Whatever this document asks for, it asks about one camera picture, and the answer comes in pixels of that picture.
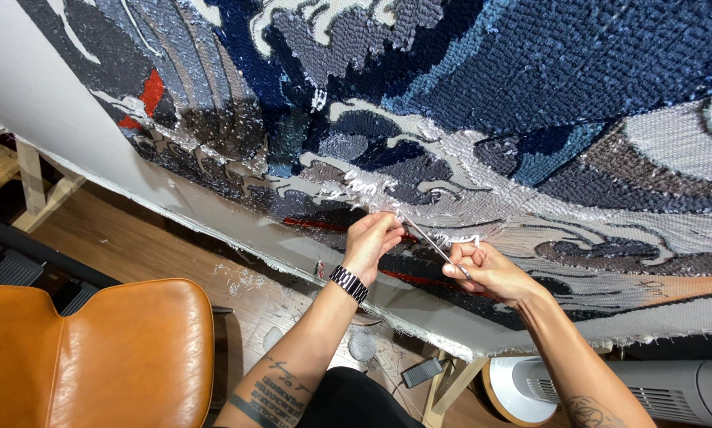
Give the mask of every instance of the orange leather chair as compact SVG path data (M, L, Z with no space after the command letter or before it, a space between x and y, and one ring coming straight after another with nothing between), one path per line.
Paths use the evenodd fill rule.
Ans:
M0 286L0 426L199 427L213 332L187 279L106 288L69 317L40 289Z

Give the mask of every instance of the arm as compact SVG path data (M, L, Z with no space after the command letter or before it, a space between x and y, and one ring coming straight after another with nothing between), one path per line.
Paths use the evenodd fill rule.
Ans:
M593 352L551 293L489 244L454 244L443 272L468 291L483 291L514 308L528 328L576 428L653 428L652 418Z
M343 268L368 287L377 262L401 241L390 212L364 217L348 229ZM292 428L332 361L358 304L328 281L303 317L242 378L214 426Z

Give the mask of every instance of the gray yarn ball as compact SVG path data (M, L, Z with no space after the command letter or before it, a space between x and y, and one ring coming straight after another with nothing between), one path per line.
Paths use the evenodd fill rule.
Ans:
M377 342L366 331L359 331L348 341L348 350L358 361L369 361L377 352Z

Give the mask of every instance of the scissors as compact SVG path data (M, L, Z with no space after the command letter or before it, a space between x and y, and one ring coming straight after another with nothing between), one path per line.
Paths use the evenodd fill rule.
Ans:
M419 235L421 235L422 238L424 238L427 242L429 242L430 246L432 246L433 248L435 248L435 251L437 251L438 254L440 254L444 259L446 259L447 262L449 262L449 263L452 264L453 266L456 266L459 270L462 271L462 273L464 273L464 276L465 276L467 279L469 279L470 281L472 281L472 277L469 276L469 272L467 272L467 270L466 270L465 268L463 268L461 265L458 265L458 264L452 262L451 259L450 259L450 258L448 257L448 255L446 254L446 252L443 251L443 250L441 250L440 247L438 247L438 245L435 243L435 241L433 241L432 238L430 238L430 237L427 235L427 233L424 233L424 230L422 230L422 229L417 225L417 223L414 223L413 221L411 221L411 219L409 219L408 216L406 216L406 215L404 215L404 219L406 219L406 222L407 222L412 228L414 228L414 230L416 230L417 232L419 232Z

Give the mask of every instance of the metal watch band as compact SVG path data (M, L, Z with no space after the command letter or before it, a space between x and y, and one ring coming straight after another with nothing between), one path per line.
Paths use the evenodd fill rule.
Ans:
M343 287L343 290L355 298L356 303L359 305L361 305L363 299L366 298L366 295L369 294L369 290L363 286L361 279L358 279L342 266L334 268L329 278L335 281L340 287Z

